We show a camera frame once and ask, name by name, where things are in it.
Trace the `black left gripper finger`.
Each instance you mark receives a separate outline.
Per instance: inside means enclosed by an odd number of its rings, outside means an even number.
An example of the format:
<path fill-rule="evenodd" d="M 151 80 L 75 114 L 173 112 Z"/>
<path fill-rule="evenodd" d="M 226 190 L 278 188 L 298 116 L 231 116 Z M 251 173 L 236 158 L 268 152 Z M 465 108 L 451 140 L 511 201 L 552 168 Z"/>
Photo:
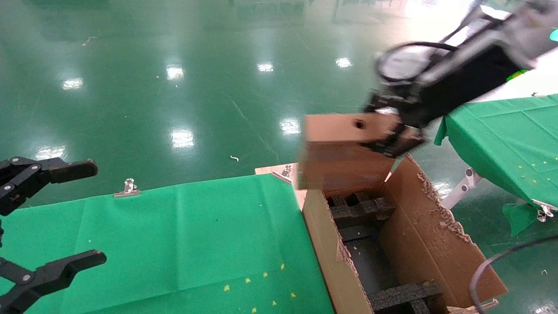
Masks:
<path fill-rule="evenodd" d="M 99 250 L 58 259 L 31 271 L 1 258 L 0 275 L 14 286 L 0 298 L 3 314 L 24 314 L 38 300 L 70 286 L 78 272 L 106 263 L 106 255 Z"/>
<path fill-rule="evenodd" d="M 94 177 L 98 171 L 98 166 L 90 159 L 70 163 L 59 157 L 4 160 L 0 164 L 0 214 L 10 215 L 48 184 Z"/>

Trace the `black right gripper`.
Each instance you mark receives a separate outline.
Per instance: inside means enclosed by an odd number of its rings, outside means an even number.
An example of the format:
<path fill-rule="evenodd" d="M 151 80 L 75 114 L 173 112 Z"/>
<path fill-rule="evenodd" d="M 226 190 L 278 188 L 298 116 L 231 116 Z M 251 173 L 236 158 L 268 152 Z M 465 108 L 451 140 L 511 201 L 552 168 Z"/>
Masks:
<path fill-rule="evenodd" d="M 464 48 L 446 59 L 412 84 L 410 95 L 417 98 L 413 105 L 403 108 L 403 123 L 383 133 L 383 138 L 371 142 L 369 149 L 389 158 L 397 158 L 427 141 L 423 127 L 440 116 L 451 113 L 466 102 L 480 97 L 507 82 L 507 78 L 522 69 L 494 45 L 464 55 Z M 371 92 L 364 113 L 398 114 L 402 98 Z"/>

